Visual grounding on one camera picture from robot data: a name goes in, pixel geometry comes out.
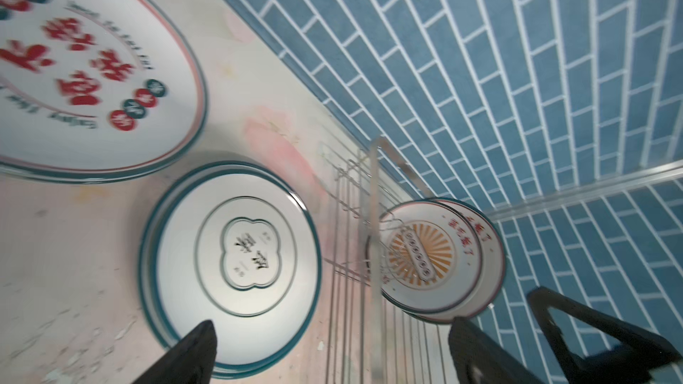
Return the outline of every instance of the white grout line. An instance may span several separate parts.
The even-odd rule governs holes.
[[[667,49],[671,43],[671,34],[673,31],[673,18],[676,14],[676,8],[678,5],[678,0],[669,0],[667,7],[666,24],[664,25],[664,31],[662,33],[662,40],[659,47],[659,62],[657,63],[657,71],[654,82],[654,89],[652,90],[652,98],[650,100],[650,114],[647,117],[647,132],[645,134],[645,145],[643,146],[643,151],[641,152],[641,166],[647,166],[650,160],[650,147],[652,146],[652,133],[654,127],[655,116],[657,114],[657,106],[660,102],[662,96],[662,85],[664,84],[664,76],[666,74],[667,68]]]
[[[626,117],[628,115],[628,87],[631,83],[631,69],[632,69],[632,59],[633,59],[633,30],[635,30],[636,12],[637,12],[637,1],[628,0],[628,11],[626,14],[626,49],[624,51],[624,76],[621,80],[621,121],[619,122],[619,143],[617,146],[617,151],[620,153],[617,156],[617,173],[622,173],[624,169],[624,156],[626,151],[626,136],[624,132],[626,130]]]

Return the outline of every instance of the white enamel plate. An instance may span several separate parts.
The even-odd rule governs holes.
[[[0,169],[63,182],[154,172],[200,132],[206,91],[149,0],[0,0]]]
[[[415,314],[453,308],[474,289],[482,252],[477,236],[458,212],[429,201],[408,202],[380,218],[382,292]]]
[[[143,238],[140,286],[162,344],[211,319],[214,375],[241,378],[298,342],[320,267],[315,228],[296,194],[260,167],[219,163],[183,177],[160,201]]]

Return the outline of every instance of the blue tile wall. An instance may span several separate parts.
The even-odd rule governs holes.
[[[361,145],[480,209],[683,158],[683,0],[225,1]]]

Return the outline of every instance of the plate rim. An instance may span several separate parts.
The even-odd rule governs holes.
[[[222,169],[222,170],[217,170],[216,172],[211,172],[208,173],[207,175],[202,176],[196,181],[193,181],[192,184],[188,185],[185,187],[182,191],[175,193],[175,189],[181,185],[182,183],[186,183],[190,178],[192,178],[194,175],[196,175],[199,172],[203,172],[207,169],[210,169],[211,167],[218,167],[218,166],[226,166],[226,165],[239,165],[239,166],[246,166],[246,167],[253,167],[258,172],[254,171],[249,171],[248,169]],[[159,201],[154,205],[154,208],[152,209],[152,212],[149,214],[149,218],[147,223],[145,224],[145,228],[143,231],[142,235],[142,243],[140,245],[139,253],[138,253],[138,276],[137,276],[137,284],[138,284],[138,292],[139,296],[141,299],[141,305],[143,309],[143,313],[145,315],[145,320],[147,320],[149,328],[152,330],[152,333],[154,336],[157,338],[159,341],[160,345],[168,350],[172,346],[169,345],[169,343],[161,336],[159,330],[157,329],[156,325],[154,324],[154,321],[152,320],[152,311],[157,314],[157,317],[159,318],[160,322],[166,327],[166,330],[168,331],[171,336],[175,337],[176,340],[180,340],[181,337],[178,336],[178,333],[175,331],[175,329],[171,326],[170,322],[168,321],[167,317],[163,313],[163,309],[160,308],[160,299],[158,296],[158,285],[157,285],[157,278],[155,273],[145,273],[145,270],[148,269],[148,271],[153,270],[154,267],[146,267],[145,264],[143,264],[142,259],[143,259],[143,252],[147,247],[150,247],[152,252],[149,255],[149,261],[154,263],[156,262],[156,257],[157,257],[157,249],[158,249],[158,243],[155,243],[154,246],[148,246],[149,244],[153,243],[152,239],[156,239],[157,235],[155,233],[159,233],[157,230],[159,228],[163,228],[165,223],[168,221],[168,218],[170,218],[171,212],[175,207],[177,206],[178,202],[181,201],[186,194],[191,192],[193,189],[195,189],[198,185],[201,183],[208,181],[212,178],[215,178],[220,175],[228,175],[228,174],[250,174],[250,175],[255,175],[262,177],[266,180],[269,180],[270,182],[278,185],[280,188],[282,188],[284,191],[290,193],[290,194],[295,194],[296,192],[292,190],[292,188],[286,184],[285,181],[279,181],[280,178],[277,175],[274,175],[271,171],[266,169],[265,167],[261,167],[255,164],[251,164],[249,162],[245,161],[216,161],[216,162],[211,162],[209,164],[205,164],[203,166],[197,167],[194,170],[186,173],[182,177],[180,177],[176,182],[173,183],[171,187],[168,188],[168,190],[159,198]],[[171,195],[174,195],[175,197],[169,204],[169,206],[164,210],[161,211],[159,209],[160,205],[163,204],[165,201],[169,200]],[[214,370],[212,371],[212,376],[216,378],[224,378],[224,379],[237,379],[237,378],[244,378],[244,377],[249,377],[251,375],[257,374],[263,370],[268,369],[270,366],[273,366],[280,360],[282,360],[301,340],[303,337],[303,334],[305,331],[308,329],[309,324],[311,323],[311,320],[313,318],[313,315],[316,311],[317,305],[318,305],[318,300],[320,299],[320,288],[322,286],[322,254],[320,250],[320,241],[318,239],[318,233],[316,231],[315,224],[313,223],[312,217],[308,210],[305,208],[305,205],[301,207],[301,211],[304,214],[304,217],[306,218],[309,228],[313,233],[313,242],[316,248],[316,257],[318,259],[318,266],[317,266],[317,280],[316,280],[316,291],[313,296],[313,301],[311,303],[310,309],[308,314],[306,315],[306,319],[300,326],[299,330],[296,332],[296,334],[287,342],[286,345],[284,345],[282,348],[280,348],[276,353],[271,354],[270,356],[266,357],[265,359],[261,359],[260,361],[257,362],[252,362],[252,363],[245,363],[243,365],[230,365],[227,363],[219,363],[216,362],[214,364]],[[159,219],[155,219],[158,214],[161,214]],[[156,222],[157,224],[154,226],[154,228],[150,228],[150,224],[152,222]],[[145,298],[143,296],[143,291],[145,289],[143,288],[143,282],[142,282],[142,275],[143,274],[149,274],[150,277],[150,283],[149,283],[149,291],[152,293],[151,298],[152,298],[152,306],[150,307],[146,302]],[[220,372],[216,371],[216,368],[221,368],[223,369]]]
[[[208,115],[208,109],[209,109],[209,101],[208,101],[208,89],[206,85],[206,79],[204,77],[204,74],[201,70],[201,66],[199,63],[199,60],[197,59],[197,56],[195,53],[192,51],[192,48],[190,47],[189,42],[185,38],[185,36],[182,34],[182,32],[178,29],[178,27],[175,25],[173,21],[164,13],[159,6],[153,1],[153,0],[142,0],[149,4],[152,8],[153,11],[150,10],[151,12],[157,12],[158,17],[160,17],[163,22],[166,22],[172,30],[171,34],[176,34],[178,36],[178,40],[180,41],[180,46],[185,49],[187,52],[188,56],[190,57],[189,64],[191,66],[194,66],[195,71],[197,72],[197,79],[201,88],[201,92],[203,94],[203,98],[199,101],[199,103],[203,106],[203,113],[201,114],[201,117],[199,118],[198,124],[197,124],[197,129],[195,132],[192,134],[191,138],[178,149],[175,153],[170,155],[169,157],[160,160],[159,162],[155,164],[150,164],[147,166],[141,166],[141,167],[136,167],[131,170],[126,170],[126,171],[96,171],[93,172],[92,170],[87,171],[87,172],[65,172],[65,171],[58,171],[58,170],[46,170],[42,168],[36,168],[36,167],[30,167],[30,166],[23,166],[23,165],[16,165],[16,164],[11,164],[7,163],[6,161],[0,160],[0,167],[8,167],[13,170],[18,170],[20,172],[28,172],[29,175],[18,175],[15,173],[7,173],[7,175],[11,176],[18,176],[19,178],[26,178],[26,179],[31,179],[31,180],[36,180],[36,181],[47,181],[51,183],[63,183],[63,184],[98,184],[98,183],[108,183],[108,182],[119,182],[119,181],[127,181],[131,180],[134,178],[139,178],[141,176],[149,175],[153,172],[162,170],[164,167],[167,167],[168,165],[174,163],[178,159],[180,159],[185,153],[187,153],[187,150],[189,150],[197,141],[197,139],[200,137],[201,133],[203,132],[203,128],[206,124],[206,117]]]

